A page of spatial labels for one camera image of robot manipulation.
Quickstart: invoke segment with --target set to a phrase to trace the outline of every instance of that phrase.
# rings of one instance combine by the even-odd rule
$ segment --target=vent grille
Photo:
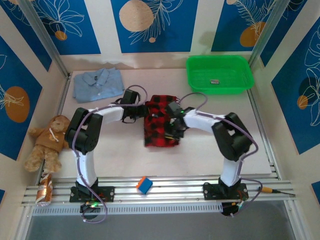
[[[128,214],[184,214],[184,213],[221,213],[223,211],[221,203],[174,203],[174,204],[112,204],[108,205],[109,215]],[[104,208],[98,210],[99,213],[86,213],[86,215],[103,214]],[[35,207],[32,216],[70,216],[79,215],[80,206],[47,206]]]

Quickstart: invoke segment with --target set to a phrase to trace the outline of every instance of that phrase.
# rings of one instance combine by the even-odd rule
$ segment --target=chip can
[[[40,207],[48,206],[52,200],[52,189],[51,173],[43,173],[36,193],[35,204]]]

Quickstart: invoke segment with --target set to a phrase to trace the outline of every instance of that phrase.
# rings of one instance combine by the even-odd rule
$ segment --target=gray floor
[[[293,240],[283,202],[257,201],[234,218],[221,213],[34,216],[27,240]]]

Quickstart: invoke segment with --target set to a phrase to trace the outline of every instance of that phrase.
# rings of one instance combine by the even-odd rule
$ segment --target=blue orange cube
[[[147,177],[143,177],[139,182],[138,185],[135,186],[135,188],[139,189],[140,192],[142,192],[144,195],[147,194],[149,189],[151,188],[153,182],[148,179]]]

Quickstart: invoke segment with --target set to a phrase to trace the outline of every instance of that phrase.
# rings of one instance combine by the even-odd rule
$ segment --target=red plaid cloth
[[[165,123],[170,122],[170,117],[165,107],[177,101],[176,96],[153,95],[145,105],[149,114],[144,118],[144,145],[146,147],[173,147],[179,144],[178,140],[165,138]]]

